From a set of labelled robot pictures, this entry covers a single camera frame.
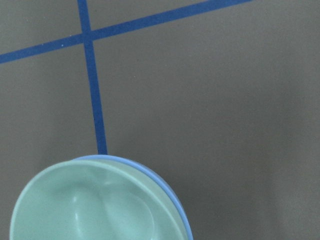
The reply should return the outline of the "blue bowl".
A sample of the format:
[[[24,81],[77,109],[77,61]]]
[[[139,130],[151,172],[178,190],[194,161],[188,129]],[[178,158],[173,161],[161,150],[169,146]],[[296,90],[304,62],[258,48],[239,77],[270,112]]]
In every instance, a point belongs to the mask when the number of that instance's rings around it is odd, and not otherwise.
[[[189,220],[187,218],[187,215],[185,213],[185,210],[183,208],[183,205],[181,204],[179,198],[177,197],[176,193],[173,191],[173,189],[167,184],[167,182],[159,176],[156,172],[148,168],[147,166],[138,163],[131,159],[126,159],[119,156],[113,156],[113,155],[105,155],[105,154],[96,154],[96,155],[87,155],[87,156],[81,156],[74,159],[74,161],[80,161],[80,160],[87,160],[87,161],[113,161],[122,163],[125,165],[128,165],[142,173],[144,173],[146,176],[151,178],[162,190],[167,194],[167,196],[170,198],[172,203],[174,204],[175,208],[177,209],[177,212],[179,213],[179,216],[183,222],[183,227],[186,231],[186,239],[187,240],[193,240],[193,234],[191,230],[191,226],[189,223]]]

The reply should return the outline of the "green bowl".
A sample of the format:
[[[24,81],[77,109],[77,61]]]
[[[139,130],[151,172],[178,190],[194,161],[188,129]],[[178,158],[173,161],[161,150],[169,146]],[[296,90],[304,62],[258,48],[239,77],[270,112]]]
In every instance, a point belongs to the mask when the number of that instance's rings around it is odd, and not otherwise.
[[[22,190],[12,240],[190,240],[171,189],[141,165],[79,159],[50,166]]]

